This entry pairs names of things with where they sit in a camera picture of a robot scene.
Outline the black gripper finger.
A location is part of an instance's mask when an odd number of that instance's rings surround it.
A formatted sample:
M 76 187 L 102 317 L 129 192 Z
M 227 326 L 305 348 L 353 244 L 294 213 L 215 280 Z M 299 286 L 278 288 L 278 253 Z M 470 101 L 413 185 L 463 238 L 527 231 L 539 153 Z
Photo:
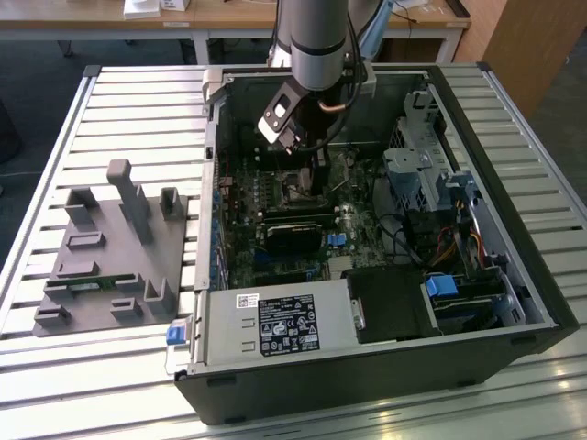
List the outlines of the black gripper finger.
M 329 155 L 326 150 L 319 150 L 311 160 L 311 194 L 316 196 L 323 192 L 329 178 Z

